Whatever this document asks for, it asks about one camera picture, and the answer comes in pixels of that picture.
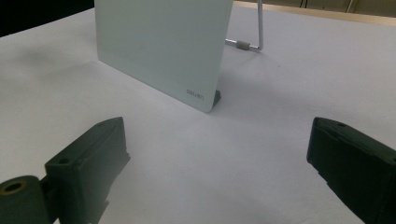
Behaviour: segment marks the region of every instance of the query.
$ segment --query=round hole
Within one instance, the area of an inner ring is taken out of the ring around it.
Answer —
[[[22,187],[21,183],[14,183],[14,184],[11,184],[11,185],[7,186],[4,189],[4,192],[10,193],[11,191],[15,191],[17,189],[20,189],[21,187]]]
[[[59,161],[59,164],[67,164],[67,163],[69,163],[69,159],[61,159]]]

